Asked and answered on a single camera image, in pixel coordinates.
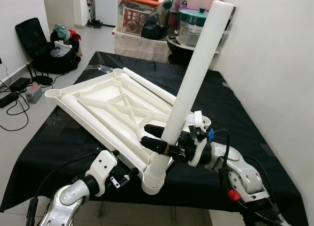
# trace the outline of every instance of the green pot lid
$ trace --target green pot lid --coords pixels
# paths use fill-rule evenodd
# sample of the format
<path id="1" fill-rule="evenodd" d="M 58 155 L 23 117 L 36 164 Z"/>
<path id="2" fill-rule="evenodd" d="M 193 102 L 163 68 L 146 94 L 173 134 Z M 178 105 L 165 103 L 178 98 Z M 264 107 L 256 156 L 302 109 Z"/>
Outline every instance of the green pot lid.
<path id="1" fill-rule="evenodd" d="M 178 19 L 192 25 L 204 26 L 208 15 L 208 12 L 204 11 L 205 9 L 203 8 L 200 8 L 200 10 L 181 9 L 178 12 Z"/>

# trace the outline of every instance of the tiled floor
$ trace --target tiled floor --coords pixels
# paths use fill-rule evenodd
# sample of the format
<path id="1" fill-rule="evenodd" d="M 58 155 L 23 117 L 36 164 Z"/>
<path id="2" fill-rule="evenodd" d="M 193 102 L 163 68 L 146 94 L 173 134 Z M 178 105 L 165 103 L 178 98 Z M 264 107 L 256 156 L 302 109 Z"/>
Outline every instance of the tiled floor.
<path id="1" fill-rule="evenodd" d="M 114 37 L 111 35 L 113 28 L 103 27 L 101 29 L 77 29 L 82 36 L 81 48 L 83 58 L 78 68 L 69 74 L 59 77 L 54 84 L 54 88 L 63 88 L 72 85 L 77 77 L 87 66 L 90 58 L 95 51 L 104 51 L 113 53 Z M 7 132 L 0 129 L 0 201 L 13 169 L 14 163 L 19 154 L 30 141 L 38 128 L 43 124 L 46 118 L 54 109 L 53 105 L 46 103 L 42 96 L 37 104 L 31 104 L 27 112 L 29 116 L 28 126 L 20 131 Z M 6 109 L 0 109 L 0 124 L 8 129 L 21 127 L 26 118 L 24 114 L 19 116 L 8 116 Z M 21 111 L 16 107 L 11 112 Z M 40 198 L 39 207 L 36 213 L 36 222 L 41 219 L 47 204 L 46 198 Z M 171 208 L 168 206 L 152 206 L 142 204 L 126 204 L 106 202 L 102 217 L 97 218 L 96 212 L 99 202 L 89 201 L 83 205 L 75 217 L 75 226 L 170 226 Z M 5 213 L 0 214 L 0 226 L 24 226 L 26 223 L 26 212 L 28 202 L 24 202 Z M 177 207 L 177 220 L 179 226 L 203 226 L 206 225 L 202 210 Z"/>

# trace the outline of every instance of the red clip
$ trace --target red clip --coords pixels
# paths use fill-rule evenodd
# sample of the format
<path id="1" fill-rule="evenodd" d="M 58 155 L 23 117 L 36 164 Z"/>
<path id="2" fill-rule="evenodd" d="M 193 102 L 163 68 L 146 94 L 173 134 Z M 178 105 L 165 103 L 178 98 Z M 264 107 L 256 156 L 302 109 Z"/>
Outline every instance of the red clip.
<path id="1" fill-rule="evenodd" d="M 232 202 L 235 202 L 241 198 L 240 195 L 234 189 L 228 192 L 228 197 Z"/>

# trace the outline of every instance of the white wall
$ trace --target white wall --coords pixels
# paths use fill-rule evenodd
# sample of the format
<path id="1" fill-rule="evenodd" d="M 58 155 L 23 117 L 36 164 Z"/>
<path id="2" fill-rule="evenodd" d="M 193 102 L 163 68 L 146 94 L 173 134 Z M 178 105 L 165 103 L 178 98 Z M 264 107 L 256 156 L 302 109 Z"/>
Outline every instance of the white wall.
<path id="1" fill-rule="evenodd" d="M 214 66 L 302 194 L 314 223 L 313 0 L 225 0 L 238 9 Z"/>
<path id="2" fill-rule="evenodd" d="M 0 0 L 0 58 L 12 76 L 22 69 L 30 58 L 24 53 L 15 25 L 37 17 L 46 35 L 49 36 L 44 0 Z M 5 71 L 0 71 L 0 79 L 6 80 Z"/>
<path id="3" fill-rule="evenodd" d="M 74 28 L 73 0 L 44 0 L 50 26 L 62 24 Z"/>
<path id="4" fill-rule="evenodd" d="M 74 9 L 74 21 L 75 25 L 83 26 L 90 19 L 89 8 L 91 9 L 91 15 L 95 17 L 95 1 L 94 4 L 89 7 L 87 0 L 73 0 Z"/>

